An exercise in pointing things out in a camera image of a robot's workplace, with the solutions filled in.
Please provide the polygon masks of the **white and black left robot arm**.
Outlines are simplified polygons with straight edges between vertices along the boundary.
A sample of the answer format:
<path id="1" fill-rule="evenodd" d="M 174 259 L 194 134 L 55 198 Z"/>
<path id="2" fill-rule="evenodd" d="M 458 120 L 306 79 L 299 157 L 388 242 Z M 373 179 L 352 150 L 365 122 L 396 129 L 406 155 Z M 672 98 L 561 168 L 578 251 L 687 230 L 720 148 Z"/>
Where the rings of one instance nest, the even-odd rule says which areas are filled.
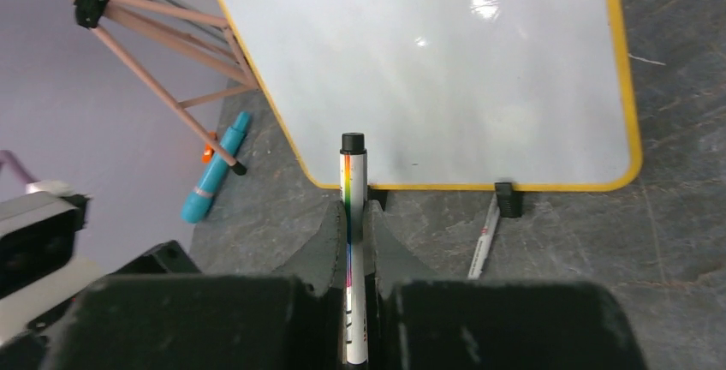
<path id="1" fill-rule="evenodd" d="M 177 241 L 158 244 L 117 269 L 114 274 L 187 274 L 201 273 Z"/>

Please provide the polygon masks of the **black-capped whiteboard marker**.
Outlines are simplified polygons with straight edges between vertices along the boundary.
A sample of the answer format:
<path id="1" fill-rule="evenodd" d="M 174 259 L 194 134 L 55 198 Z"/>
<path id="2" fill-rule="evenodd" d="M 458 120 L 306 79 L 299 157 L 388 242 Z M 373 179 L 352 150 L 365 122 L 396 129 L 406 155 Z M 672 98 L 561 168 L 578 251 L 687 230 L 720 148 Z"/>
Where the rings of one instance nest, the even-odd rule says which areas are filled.
<path id="1" fill-rule="evenodd" d="M 340 195 L 346 216 L 346 287 L 344 358 L 347 369 L 366 369 L 366 280 L 363 216 L 367 200 L 367 154 L 362 133 L 342 134 Z"/>

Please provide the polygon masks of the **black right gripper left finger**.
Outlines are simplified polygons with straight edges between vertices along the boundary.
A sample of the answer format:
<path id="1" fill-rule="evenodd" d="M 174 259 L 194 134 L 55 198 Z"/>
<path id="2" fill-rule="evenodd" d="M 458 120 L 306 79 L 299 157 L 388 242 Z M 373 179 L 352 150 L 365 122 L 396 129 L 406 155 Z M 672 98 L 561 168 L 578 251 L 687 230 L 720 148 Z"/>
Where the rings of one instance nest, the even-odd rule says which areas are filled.
<path id="1" fill-rule="evenodd" d="M 346 283 L 346 228 L 342 202 L 330 202 L 317 232 L 272 274 L 299 278 L 316 297 L 341 297 Z"/>

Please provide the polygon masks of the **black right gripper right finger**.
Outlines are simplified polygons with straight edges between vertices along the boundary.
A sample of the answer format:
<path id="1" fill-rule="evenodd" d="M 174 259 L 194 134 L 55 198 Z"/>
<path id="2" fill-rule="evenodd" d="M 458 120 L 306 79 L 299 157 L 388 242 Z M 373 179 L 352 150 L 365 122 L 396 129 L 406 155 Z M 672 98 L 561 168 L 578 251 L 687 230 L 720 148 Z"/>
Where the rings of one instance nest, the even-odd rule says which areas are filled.
<path id="1" fill-rule="evenodd" d="M 396 284 L 439 278 L 393 233 L 377 200 L 366 202 L 363 215 L 364 273 L 382 299 L 388 299 Z"/>

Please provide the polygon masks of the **yellow-framed whiteboard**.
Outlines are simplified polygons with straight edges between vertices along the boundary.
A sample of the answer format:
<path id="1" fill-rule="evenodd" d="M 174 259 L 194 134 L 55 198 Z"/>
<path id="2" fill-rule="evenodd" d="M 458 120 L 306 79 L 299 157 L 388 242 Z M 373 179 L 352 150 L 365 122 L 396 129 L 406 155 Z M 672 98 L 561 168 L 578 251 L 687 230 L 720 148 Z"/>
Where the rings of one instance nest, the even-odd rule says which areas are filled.
<path id="1" fill-rule="evenodd" d="M 621 0 L 217 0 L 307 178 L 602 192 L 643 162 Z"/>

